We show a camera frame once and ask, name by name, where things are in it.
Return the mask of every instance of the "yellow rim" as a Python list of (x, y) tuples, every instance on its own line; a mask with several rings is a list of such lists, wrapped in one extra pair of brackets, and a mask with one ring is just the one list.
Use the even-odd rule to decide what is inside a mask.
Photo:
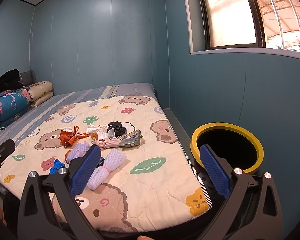
[(193, 157), (196, 159), (196, 161), (202, 167), (204, 167), (204, 166), (200, 160), (200, 152), (199, 152), (199, 149), (197, 146), (197, 140), (200, 137), (200, 135), (202, 135), (204, 132), (207, 132), (207, 131), (213, 130), (213, 129), (230, 130), (230, 131), (239, 133), (240, 135), (247, 138), (253, 144), (253, 146), (255, 147), (255, 149), (257, 151), (257, 161), (252, 167), (244, 170), (244, 172), (247, 174), (253, 174), (258, 170), (258, 168), (260, 167), (260, 165), (263, 161), (263, 157), (264, 157), (263, 147), (262, 147), (260, 141), (258, 140), (258, 138), (240, 126), (237, 126), (234, 124), (229, 124), (229, 123), (224, 123), (224, 122), (214, 122), (214, 123), (208, 123), (208, 124), (202, 125), (197, 130), (195, 130), (192, 135), (191, 142), (190, 142), (191, 152), (192, 152)]

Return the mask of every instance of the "bear print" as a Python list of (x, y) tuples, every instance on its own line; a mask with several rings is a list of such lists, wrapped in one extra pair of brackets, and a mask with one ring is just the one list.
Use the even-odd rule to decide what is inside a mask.
[(146, 105), (150, 101), (150, 98), (142, 96), (126, 96), (123, 99), (119, 100), (120, 104), (125, 103), (135, 103), (138, 106)]
[(57, 113), (59, 115), (65, 115), (65, 114), (68, 114), (68, 112), (71, 110), (71, 109), (74, 109), (75, 107), (75, 104), (70, 104), (70, 105), (65, 105), (65, 106), (62, 106), (58, 109)]
[(62, 129), (46, 133), (41, 136), (40, 141), (34, 146), (35, 149), (41, 151), (44, 148), (59, 148), (62, 146), (60, 141), (60, 132)]
[[(108, 183), (102, 183), (93, 191), (86, 187), (75, 200), (95, 229), (120, 233), (138, 232), (127, 221), (127, 195), (118, 187)], [(55, 197), (52, 199), (52, 205), (61, 219), (66, 221)]]
[(151, 125), (150, 130), (157, 134), (157, 141), (164, 143), (175, 143), (177, 141), (177, 138), (167, 120), (156, 121)]

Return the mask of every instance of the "pink rubber band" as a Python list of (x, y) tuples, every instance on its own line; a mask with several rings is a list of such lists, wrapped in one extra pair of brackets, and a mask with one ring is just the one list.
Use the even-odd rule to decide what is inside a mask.
[(110, 173), (110, 169), (107, 166), (103, 165), (101, 167), (104, 167)]

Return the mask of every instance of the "folded blanket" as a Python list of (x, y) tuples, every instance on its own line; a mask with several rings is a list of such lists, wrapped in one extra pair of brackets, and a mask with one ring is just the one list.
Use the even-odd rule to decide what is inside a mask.
[(30, 95), (27, 90), (20, 89), (0, 97), (0, 121), (5, 121), (24, 109), (28, 109)]
[(44, 94), (52, 90), (52, 83), (49, 81), (42, 81), (30, 85), (27, 88), (29, 95), (31, 97), (31, 102), (37, 100), (39, 97), (42, 97)]
[(50, 91), (50, 92), (44, 94), (42, 97), (39, 97), (37, 100), (31, 102), (30, 107), (37, 107), (52, 97), (53, 97), (53, 93), (52, 93), (52, 91)]
[(25, 109), (21, 110), (19, 113), (15, 114), (13, 117), (8, 118), (7, 120), (0, 121), (0, 128), (7, 127), (9, 124), (20, 118), (23, 114), (25, 114), (29, 110), (27, 106)]
[(23, 88), (23, 84), (19, 81), (19, 71), (17, 69), (9, 70), (0, 77), (0, 92)]

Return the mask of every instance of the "trash bin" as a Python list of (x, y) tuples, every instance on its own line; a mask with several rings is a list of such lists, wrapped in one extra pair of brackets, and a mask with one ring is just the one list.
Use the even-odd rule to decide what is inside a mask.
[(209, 144), (218, 157), (225, 158), (233, 168), (241, 168), (247, 174), (254, 174), (263, 161), (264, 152), (260, 141), (237, 125), (208, 123), (194, 131), (190, 148), (202, 167), (199, 150), (205, 143)]

